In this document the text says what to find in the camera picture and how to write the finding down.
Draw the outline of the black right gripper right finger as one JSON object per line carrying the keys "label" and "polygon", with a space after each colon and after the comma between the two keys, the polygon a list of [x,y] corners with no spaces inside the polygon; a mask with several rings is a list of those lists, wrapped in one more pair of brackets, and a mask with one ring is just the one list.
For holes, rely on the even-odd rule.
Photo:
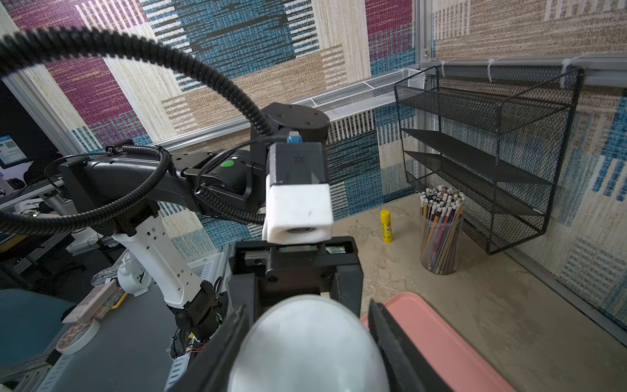
{"label": "black right gripper right finger", "polygon": [[391,391],[452,391],[382,303],[370,301],[367,321]]}

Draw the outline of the white jar lid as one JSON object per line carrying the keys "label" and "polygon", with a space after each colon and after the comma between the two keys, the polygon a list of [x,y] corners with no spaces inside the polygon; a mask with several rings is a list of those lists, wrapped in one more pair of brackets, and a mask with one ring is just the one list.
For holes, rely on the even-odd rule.
{"label": "white jar lid", "polygon": [[385,364],[359,317],[334,300],[292,297],[246,335],[230,391],[387,391]]}

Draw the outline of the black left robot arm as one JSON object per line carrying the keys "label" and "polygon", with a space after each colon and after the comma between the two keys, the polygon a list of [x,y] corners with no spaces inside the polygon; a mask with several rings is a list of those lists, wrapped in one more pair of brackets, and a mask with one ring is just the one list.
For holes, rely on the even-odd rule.
{"label": "black left robot arm", "polygon": [[[172,156],[121,142],[102,158],[74,158],[60,169],[86,225],[127,248],[158,284],[179,330],[201,344],[220,328],[228,303],[245,306],[250,320],[305,294],[326,292],[354,313],[361,308],[356,244],[331,234],[329,117],[273,103],[262,118],[268,132],[219,153]],[[162,202],[260,225],[262,238],[234,246],[230,282],[202,279],[167,237]]]}

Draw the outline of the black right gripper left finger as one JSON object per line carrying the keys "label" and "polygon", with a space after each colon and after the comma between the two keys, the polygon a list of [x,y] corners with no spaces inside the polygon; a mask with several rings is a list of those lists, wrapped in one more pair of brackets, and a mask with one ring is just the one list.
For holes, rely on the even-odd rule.
{"label": "black right gripper left finger", "polygon": [[248,308],[240,305],[170,391],[227,391],[231,370],[250,328]]}

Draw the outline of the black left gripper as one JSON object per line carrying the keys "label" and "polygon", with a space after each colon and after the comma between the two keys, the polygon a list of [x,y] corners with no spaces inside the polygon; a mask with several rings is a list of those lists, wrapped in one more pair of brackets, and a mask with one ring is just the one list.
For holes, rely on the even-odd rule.
{"label": "black left gripper", "polygon": [[334,237],[315,244],[235,243],[229,255],[229,310],[243,306],[248,318],[299,295],[329,297],[360,315],[364,274],[354,238]]}

